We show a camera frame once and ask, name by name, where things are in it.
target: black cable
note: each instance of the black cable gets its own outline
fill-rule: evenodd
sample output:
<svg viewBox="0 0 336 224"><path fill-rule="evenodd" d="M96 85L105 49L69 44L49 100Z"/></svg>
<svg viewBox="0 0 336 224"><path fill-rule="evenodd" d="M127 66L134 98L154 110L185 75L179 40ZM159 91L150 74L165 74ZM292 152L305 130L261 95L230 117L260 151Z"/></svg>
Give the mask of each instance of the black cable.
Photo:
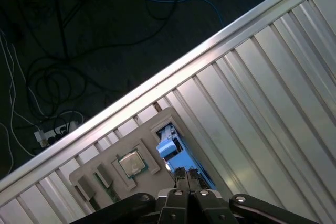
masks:
<svg viewBox="0 0 336 224"><path fill-rule="evenodd" d="M20 1L19 0L15 0L16 2L16 5L17 5L17 8L22 16L22 19L25 23L25 25L27 26L31 36L33 37L33 39L35 40L36 44L39 46L39 48L49 57L49 58L52 58L52 59L57 59L57 57L53 56L51 53L49 53L41 44L41 42L38 40L38 38L36 37L36 35L34 34L33 32L33 29L32 27L30 26L27 18L26 18L26 15L21 7L21 4L20 4Z"/></svg>
<svg viewBox="0 0 336 224"><path fill-rule="evenodd" d="M143 43L151 38L153 38L155 35L157 35L168 23L169 19L171 18L171 16L174 14L175 12L175 9L176 9L176 6L178 4L177 2L178 0L174 0L173 2L173 6L169 12L169 14L166 16L166 18L164 19L163 21L163 24L154 32L152 33L151 35L143 38L143 39L140 39L138 41L134 41L134 42L124 42L124 43L114 43L114 44L109 44L109 45L104 45L104 46L99 46L99 47L96 47L96 48L92 48L92 49L88 49L84 52L82 52L81 54L73 57L73 59L78 59L78 58L81 58L87 54L90 54L94 51L97 51L97 50L101 50L101 49L104 49L104 48L111 48L111 47L122 47L122 46L133 46L133 45L136 45L136 44L140 44L140 43Z"/></svg>
<svg viewBox="0 0 336 224"><path fill-rule="evenodd" d="M57 23L58 23L59 31L61 33L61 40L62 40L64 57L66 59L70 59L69 54L68 54L67 41L66 41L66 38L65 38L65 33L64 33L64 28L63 28L61 10L59 8L59 2L58 2L58 0L54 0L54 3L55 3L55 8L56 8Z"/></svg>
<svg viewBox="0 0 336 224"><path fill-rule="evenodd" d="M66 15L63 19L63 27L65 28L69 22L73 19L73 17L79 12L79 10L88 2L88 0L82 0L81 2L77 3L71 11Z"/></svg>

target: blue plastic part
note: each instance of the blue plastic part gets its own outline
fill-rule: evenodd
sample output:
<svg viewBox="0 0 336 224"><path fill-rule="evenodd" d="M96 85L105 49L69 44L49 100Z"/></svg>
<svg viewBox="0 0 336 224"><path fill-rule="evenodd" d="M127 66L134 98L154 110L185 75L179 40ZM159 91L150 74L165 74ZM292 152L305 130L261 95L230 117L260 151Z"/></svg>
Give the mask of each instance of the blue plastic part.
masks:
<svg viewBox="0 0 336 224"><path fill-rule="evenodd" d="M190 168L198 169L198 172L201 174L202 178L209 185L211 189L216 190L216 187L212 180L209 178L208 174L192 156L191 152L188 150L187 146L184 144L183 139L178 134L177 130L172 124L167 125L165 128L159 131L161 134L161 142L156 147L159 151L160 157L166 157L166 164L172 172L177 168L184 167L185 170ZM174 141L178 141L180 147L178 148ZM176 155L171 158L168 158L169 154L179 151Z"/></svg>
<svg viewBox="0 0 336 224"><path fill-rule="evenodd" d="M160 157L165 157L171 154L172 152L176 151L176 145L171 139L163 140L156 149L159 151Z"/></svg>

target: screw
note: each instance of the screw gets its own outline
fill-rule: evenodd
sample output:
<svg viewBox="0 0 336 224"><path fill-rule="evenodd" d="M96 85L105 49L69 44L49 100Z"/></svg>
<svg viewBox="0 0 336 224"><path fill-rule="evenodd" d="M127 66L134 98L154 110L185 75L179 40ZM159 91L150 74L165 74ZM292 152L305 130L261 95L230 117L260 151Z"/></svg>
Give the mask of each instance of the screw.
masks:
<svg viewBox="0 0 336 224"><path fill-rule="evenodd" d="M246 199L243 196L238 196L238 197L236 197L236 200L238 202L244 202Z"/></svg>
<svg viewBox="0 0 336 224"><path fill-rule="evenodd" d="M202 190L202 191L200 191L199 193L200 193L202 196L207 196L207 195L209 194L209 192L206 191L206 190Z"/></svg>
<svg viewBox="0 0 336 224"><path fill-rule="evenodd" d="M149 200L149 197L147 195L141 195L140 200L141 201L147 201L147 200Z"/></svg>
<svg viewBox="0 0 336 224"><path fill-rule="evenodd" d="M180 190L176 190L176 191L174 192L174 194L175 194L175 195L182 195L182 194L183 194L183 192L182 192L182 191L180 191Z"/></svg>

